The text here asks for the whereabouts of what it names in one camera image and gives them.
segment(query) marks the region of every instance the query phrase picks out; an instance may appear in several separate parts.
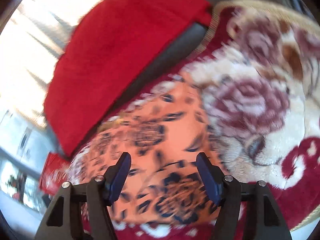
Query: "red towel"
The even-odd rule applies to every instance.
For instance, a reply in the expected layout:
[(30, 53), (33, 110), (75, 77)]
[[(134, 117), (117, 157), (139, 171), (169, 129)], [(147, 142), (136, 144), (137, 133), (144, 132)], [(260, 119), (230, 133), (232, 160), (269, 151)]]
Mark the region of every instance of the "red towel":
[(74, 149), (159, 52), (191, 23), (209, 25), (205, 0), (103, 0), (76, 28), (44, 101), (62, 149)]

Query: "red object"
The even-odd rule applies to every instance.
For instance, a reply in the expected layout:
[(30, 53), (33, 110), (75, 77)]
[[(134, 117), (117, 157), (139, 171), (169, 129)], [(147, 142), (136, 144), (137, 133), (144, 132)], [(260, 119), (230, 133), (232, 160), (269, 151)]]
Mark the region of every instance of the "red object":
[(65, 170), (69, 162), (57, 153), (49, 153), (39, 180), (39, 188), (46, 194), (55, 195), (63, 182), (67, 180)]
[(13, 199), (16, 199), (16, 200), (19, 200), (19, 199), (20, 199), (20, 194), (19, 194), (19, 193), (14, 193), (14, 194), (12, 195), (12, 198), (13, 198)]
[(209, 26), (205, 0), (103, 0), (76, 28), (44, 101), (67, 156), (143, 69), (191, 23)]
[[(82, 220), (84, 230), (90, 232), (87, 219)], [(113, 222), (118, 239), (130, 240), (209, 240), (212, 236), (213, 225), (159, 225), (149, 223), (144, 225)]]

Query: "fleece blanket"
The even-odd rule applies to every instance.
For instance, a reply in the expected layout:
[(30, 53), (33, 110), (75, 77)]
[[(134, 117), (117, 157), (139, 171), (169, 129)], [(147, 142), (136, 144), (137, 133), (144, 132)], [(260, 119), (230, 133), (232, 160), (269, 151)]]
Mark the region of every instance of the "fleece blanket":
[(44, 113), (64, 153), (141, 71), (191, 23), (210, 23), (205, 0), (103, 0), (80, 22), (59, 59)]
[[(215, 7), (210, 29), (191, 57), (170, 77), (179, 79), (174, 74), (183, 67), (200, 89), (209, 143), (226, 170), (241, 182), (265, 180), (289, 228), (305, 223), (320, 205), (320, 27), (269, 2), (226, 1)], [(162, 82), (154, 89), (168, 93), (170, 86)], [(133, 101), (127, 110), (144, 101)], [(81, 170), (74, 174), (79, 182)], [(242, 238), (245, 212), (243, 204), (236, 239)], [(215, 223), (153, 222), (117, 220), (114, 227), (119, 238), (204, 239)]]
[(219, 208), (205, 193), (196, 156), (205, 152), (213, 165), (223, 167), (210, 144), (199, 90), (188, 76), (169, 82), (168, 93), (149, 96), (140, 107), (123, 113), (118, 123), (94, 138), (83, 156), (81, 183), (103, 175), (123, 152), (131, 155), (120, 197), (108, 208), (111, 219), (190, 224), (217, 218)]

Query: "fuzzy fabric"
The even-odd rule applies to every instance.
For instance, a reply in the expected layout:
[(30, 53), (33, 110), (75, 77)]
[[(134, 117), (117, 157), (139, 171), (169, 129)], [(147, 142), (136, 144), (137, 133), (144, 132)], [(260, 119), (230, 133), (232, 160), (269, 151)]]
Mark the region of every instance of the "fuzzy fabric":
[[(209, 85), (202, 97), (212, 147), (241, 182), (263, 179), (287, 189), (306, 165), (299, 156), (283, 171), (285, 157), (304, 138), (320, 136), (320, 40), (295, 23), (281, 31), (283, 22), (258, 10), (242, 9), (230, 22), (234, 41), (187, 67), (199, 86)], [(307, 43), (314, 49), (304, 53)]]
[(205, 0), (103, 0), (59, 59), (44, 113), (72, 152), (125, 88), (191, 23), (210, 23)]

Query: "screw head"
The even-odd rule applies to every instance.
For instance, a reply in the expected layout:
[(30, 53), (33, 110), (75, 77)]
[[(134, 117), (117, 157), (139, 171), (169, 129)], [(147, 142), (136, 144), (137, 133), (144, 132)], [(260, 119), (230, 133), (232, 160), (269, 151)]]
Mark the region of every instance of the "screw head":
[(231, 175), (224, 176), (224, 179), (229, 182), (233, 181), (233, 177)]
[(264, 180), (259, 180), (259, 181), (258, 181), (258, 184), (259, 184), (261, 187), (264, 187), (265, 185), (267, 185)]
[(98, 176), (96, 176), (96, 177), (94, 178), (94, 180), (95, 180), (96, 182), (100, 182), (100, 181), (103, 181), (103, 180), (104, 180), (104, 177), (103, 177), (102, 175), (98, 175)]
[(69, 187), (71, 185), (71, 183), (69, 182), (69, 181), (65, 181), (64, 183), (62, 183), (62, 187), (63, 188), (67, 188), (67, 187)]

